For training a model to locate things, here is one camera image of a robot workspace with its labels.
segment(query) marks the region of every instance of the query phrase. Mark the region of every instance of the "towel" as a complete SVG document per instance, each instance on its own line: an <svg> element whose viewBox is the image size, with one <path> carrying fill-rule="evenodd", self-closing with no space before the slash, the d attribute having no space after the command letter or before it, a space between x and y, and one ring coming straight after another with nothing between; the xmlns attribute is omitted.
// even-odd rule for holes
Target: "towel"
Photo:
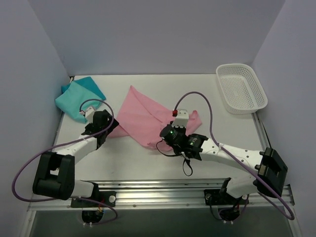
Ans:
<svg viewBox="0 0 316 237"><path fill-rule="evenodd" d="M88 89L89 91L93 92L97 96L99 96L101 98L101 100L106 100L105 95L102 93L102 91L99 89L99 87L97 86L97 84L94 82L94 80L91 77L86 77L86 78L81 78L79 80L74 80L74 81L72 81L72 83L77 83L77 84L83 86L84 88ZM63 85L61 87L61 92L65 93L66 90L69 88L70 84L71 83L69 83L68 85Z"/></svg>
<svg viewBox="0 0 316 237"><path fill-rule="evenodd" d="M64 90L64 93L55 99L55 104L59 109L68 114L77 122L87 122L85 117L79 114L79 107L85 100L105 99L105 96L91 77L84 78L84 80L80 79L78 81L73 81L69 85L64 86L64 88L62 87L62 90ZM97 109L100 104L101 102L99 101L89 101L82 106L82 109L86 110L89 106L93 106Z"/></svg>
<svg viewBox="0 0 316 237"><path fill-rule="evenodd" d="M172 110L167 109L151 98L138 92L133 86L121 106L116 120L116 127L109 137L131 136L140 145L149 149L156 149L156 143L161 141L161 130L174 121ZM186 134L192 134L202 124L197 111L189 115ZM172 148L165 144L159 145L162 151L170 151Z"/></svg>

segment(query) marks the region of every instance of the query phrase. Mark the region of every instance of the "metal frame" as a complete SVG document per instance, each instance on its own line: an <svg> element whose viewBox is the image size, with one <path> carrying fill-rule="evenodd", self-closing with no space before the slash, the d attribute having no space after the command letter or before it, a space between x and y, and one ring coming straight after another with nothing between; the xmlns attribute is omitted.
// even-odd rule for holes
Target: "metal frame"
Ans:
<svg viewBox="0 0 316 237"><path fill-rule="evenodd" d="M252 114L255 127L262 148L269 146L262 123L256 113ZM115 190L117 200L115 209L173 209L173 208L209 208L205 205L205 189L218 189L224 179L192 179L192 180L148 180L148 181L94 181L99 184L101 190ZM282 198L290 205L294 205L294 199L290 186L283 189ZM27 217L21 232L22 237L28 237L31 233L34 217L37 211L75 211L70 208L71 200L54 200L49 202L30 203ZM251 194L249 207L270 206L270 204L258 194ZM289 221L293 236L301 237L301 231L297 219Z"/></svg>

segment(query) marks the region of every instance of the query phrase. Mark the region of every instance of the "teal cloth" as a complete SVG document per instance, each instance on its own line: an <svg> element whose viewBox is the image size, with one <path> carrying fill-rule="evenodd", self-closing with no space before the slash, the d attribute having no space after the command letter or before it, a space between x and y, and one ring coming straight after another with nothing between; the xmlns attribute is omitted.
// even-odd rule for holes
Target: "teal cloth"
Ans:
<svg viewBox="0 0 316 237"><path fill-rule="evenodd" d="M88 99L101 100L102 98L73 81L70 83L65 93L55 99L55 104L75 121L86 123L87 120L85 117L79 114L79 107L83 101ZM99 101L89 101L82 106L82 110L86 110L89 106L93 106L97 109L100 104L101 102Z"/></svg>
<svg viewBox="0 0 316 237"><path fill-rule="evenodd" d="M83 86L84 88L90 90L91 92L93 92L97 96L99 96L102 100L106 100L105 95L102 93L102 91L99 89L99 87L97 86L97 84L94 82L94 80L91 77L86 77L86 78L82 78L79 80L74 80L72 83L77 83L77 84ZM65 93L68 90L70 84L63 85L61 87L61 92Z"/></svg>

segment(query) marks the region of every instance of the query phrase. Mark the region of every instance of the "wire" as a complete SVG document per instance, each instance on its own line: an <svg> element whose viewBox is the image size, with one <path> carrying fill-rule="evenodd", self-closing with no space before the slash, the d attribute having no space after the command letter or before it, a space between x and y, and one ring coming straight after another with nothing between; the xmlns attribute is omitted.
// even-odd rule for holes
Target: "wire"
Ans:
<svg viewBox="0 0 316 237"><path fill-rule="evenodd" d="M234 209L237 205L239 205L241 200L242 200L242 197L238 198L236 203L233 205L232 209Z"/></svg>
<svg viewBox="0 0 316 237"><path fill-rule="evenodd" d="M246 204L243 206L243 209L241 210L239 216L236 219L234 219L234 221L237 220L245 212L246 207L249 203L249 194L247 195L247 199L245 201L246 201ZM230 209L230 208L223 208L223 209L219 210L218 215L221 216L221 212L224 210L228 210L228 209Z"/></svg>
<svg viewBox="0 0 316 237"><path fill-rule="evenodd" d="M101 208L101 205L100 205L100 204L99 204L99 206L98 206L98 211L103 212L103 209Z"/></svg>
<svg viewBox="0 0 316 237"><path fill-rule="evenodd" d="M191 174L187 174L187 173L185 172L185 170L184 170L184 163L186 163L187 166L189 167L189 169L191 170ZM182 163L182 170L183 170L183 173L184 173L186 176L188 176L188 177L190 177L191 175L193 175L193 169L192 169L192 166L190 165L190 160L189 160L189 159L185 159L185 158L184 158L183 163Z"/></svg>
<svg viewBox="0 0 316 237"><path fill-rule="evenodd" d="M211 214L212 214L212 216L214 217L214 219L216 219L216 220L218 220L218 221L222 221L223 219L218 218L218 217L215 216L215 214L214 214L214 212L213 212L213 209L212 209L211 199L208 201L208 203L209 203L209 208L210 208L210 210L211 210Z"/></svg>
<svg viewBox="0 0 316 237"><path fill-rule="evenodd" d="M201 92L198 91L191 91L186 93L185 95L183 95L180 100L178 101L178 103L176 104L174 110L176 110L178 108L178 105L180 104L180 102L188 95L190 94L198 94L200 96L202 96L209 108L209 113L210 113L210 125L209 125L209 132L211 135L211 138L213 140L213 142L219 147L219 142L216 141L213 132L212 132L212 124L213 124L213 112L212 112L212 107L208 101L208 99L206 98L205 95L203 95ZM287 203L281 198L281 196L279 194L276 193L276 191L274 191L262 178L260 178L258 176L258 174L256 174L254 171L251 170L251 168L247 167L246 165L244 165L240 160L238 160L231 152L229 152L225 147L221 147L221 149L226 152L226 154L228 154L233 160L235 160L239 165L241 165L245 170L247 170L252 176L254 176L260 183L262 183L283 205L284 207L288 210L288 212L290 213L290 215L287 215L286 212L284 210L282 210L280 207L278 207L275 203L273 203L271 200L269 200L265 195L260 194L262 197L264 197L266 200L269 200L269 202L272 204L273 206L278 209L287 219L289 220L294 220L295 216L293 211L291 210L291 208L287 205Z"/></svg>
<svg viewBox="0 0 316 237"><path fill-rule="evenodd" d="M159 148L158 148L158 143L160 143L160 142L157 142L157 143L156 143L156 148L157 148L157 150L158 150L161 154L163 154L165 157L179 157L179 156L181 156L181 155L177 155L177 154L174 154L174 155L167 155L167 154L161 152L161 151L159 150Z"/></svg>
<svg viewBox="0 0 316 237"><path fill-rule="evenodd" d="M264 131L265 131L265 134L266 134L266 137L267 137L269 146L270 146L270 148L272 148L271 143L270 143L270 139L269 139L268 134L267 134L267 131L266 131L266 128L265 128L265 126L264 126L264 124L263 124L262 122L261 122L261 124L262 124L262 126L263 126Z"/></svg>
<svg viewBox="0 0 316 237"><path fill-rule="evenodd" d="M161 141L159 141L159 142L156 143L156 148L157 148L157 150L158 150L161 154L163 154L163 155L166 156L166 157L179 157L179 156L181 156L181 155L177 155L177 154L174 154L174 155L167 155L167 154L165 154L165 153L162 153L162 152L159 150L159 148L158 148L158 143L160 143L160 142L162 142L162 141L163 141L163 140L161 140ZM190 168L191 174L187 174L187 173L185 172L185 170L184 170L184 163L186 163L187 166ZM193 169L192 169L192 167L191 167L191 165L190 165L190 160L189 160L189 159L184 159L184 160L183 160L182 170L183 170L183 173L184 173L186 176L188 176L188 177L190 177L190 176L193 174Z"/></svg>
<svg viewBox="0 0 316 237"><path fill-rule="evenodd" d="M39 156L42 155L43 153L48 152L48 151L50 151L50 150L52 150L52 149L55 149L55 148L59 148L59 147L63 147L63 146L67 146L67 145L73 144L73 143L81 142L81 141L83 141L83 140L85 140L85 139L88 139L88 138L90 138L90 137L94 137L94 136L96 136L96 135L99 135L99 134L101 134L101 133L107 131L107 130L112 126L113 121L114 121L114 112L113 112L113 109L110 107L110 105L109 105L108 103L104 102L103 100L99 100L99 99L89 99L89 100L86 100L86 101L84 101L84 102L80 105L80 110L81 110L83 104L85 104L86 102L91 101L91 100L95 100L95 101L102 102L103 104L105 104L106 106L109 107L109 109L111 110L111 115L112 115L112 120L111 120L109 126L107 126L106 128L104 128L103 130L101 130L101 131L99 131L99 132L96 132L96 133L94 133L94 134L92 134L92 135L89 135L89 136L87 136L87 137L80 138L80 139L77 139L77 140L74 140L74 141L71 141L71 142L66 142L66 143L62 143L62 144L59 144L59 145L52 146L52 147L50 147L50 148L48 148L48 149L45 149L45 150L43 150L43 151L37 153L36 155L34 155L31 159L29 159L29 160L21 167L21 169L16 173L16 175L15 175L13 181L12 181L11 190L12 190L13 195L14 195L17 199L19 199L19 200L21 200L21 201L26 201L26 202L40 202L40 201L51 201L51 200L55 200L55 198L27 199L27 198L24 198L24 197L19 196L18 193L16 192L15 185L16 185L16 181L17 181L18 177L20 176L20 174L22 173L22 171L23 171L32 161L34 161L37 157L39 157Z"/></svg>
<svg viewBox="0 0 316 237"><path fill-rule="evenodd" d="M104 204L104 203L102 203L102 202L95 201L95 200L91 200L91 199L88 199L88 198L83 198L83 197L79 197L78 199L79 199L79 200L83 200L83 201L93 202L93 203L95 203L95 204L99 204L99 205L101 205L101 206L103 206L103 207L106 207L106 208L108 208L108 209L110 209L111 211L114 212L115 217L113 217L113 218L111 218L111 219L108 219L108 220L105 220L105 221L102 221L102 222L92 223L91 225L93 225L93 226L95 226L95 225L102 225L102 224L106 224L106 223L108 223L108 222L114 221L114 220L116 220L116 219L118 218L118 216L119 216L119 215L118 215L118 212L117 212L113 207L108 206L108 205L106 205L106 204Z"/></svg>

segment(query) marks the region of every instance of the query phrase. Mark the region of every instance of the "black cable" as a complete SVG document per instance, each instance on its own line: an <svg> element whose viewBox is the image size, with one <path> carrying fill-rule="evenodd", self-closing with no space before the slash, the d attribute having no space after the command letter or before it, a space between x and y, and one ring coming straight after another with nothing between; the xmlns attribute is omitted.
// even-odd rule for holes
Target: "black cable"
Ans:
<svg viewBox="0 0 316 237"><path fill-rule="evenodd" d="M161 154L163 154L165 157L179 157L180 155L177 155L177 154L174 154L174 155L167 155L167 154L165 154L165 153L162 153L160 150L159 150L159 148L158 148L158 143L160 143L160 142L157 142L156 143L156 148L157 148L157 150L161 153Z"/></svg>
<svg viewBox="0 0 316 237"><path fill-rule="evenodd" d="M187 173L185 172L185 170L184 170L184 163L186 163L187 166L190 168L191 174L187 174ZM186 176L188 176L188 177L190 177L190 176L193 174L193 169L192 169L192 167L191 167L191 165L190 165L190 160L189 160L189 159L185 159L185 158L184 158L183 163L182 163L182 170L183 170L183 173L184 173Z"/></svg>
<svg viewBox="0 0 316 237"><path fill-rule="evenodd" d="M221 219L219 219L218 217L215 216L213 209L212 209L212 205L211 205L211 201L212 198L210 197L208 204L211 210L211 214L214 217L214 219L218 220L218 221L233 221L235 220L239 215L240 215L240 211L239 209L236 209L236 206L240 203L242 198L239 198L237 200L237 202L235 203L235 205L232 206L232 208L225 208L225 210L223 210L222 212L219 212L219 216Z"/></svg>
<svg viewBox="0 0 316 237"><path fill-rule="evenodd" d="M267 131L266 131L266 128L265 128L265 126L263 125L263 123L262 123L262 122L261 122L261 124L262 124L262 126L263 126L263 129L265 130L265 134L266 134L266 137L267 137L267 140L268 140L269 146L270 146L270 148L272 148L271 143L270 143L270 140L269 140L269 137L268 137L268 134L267 134Z"/></svg>

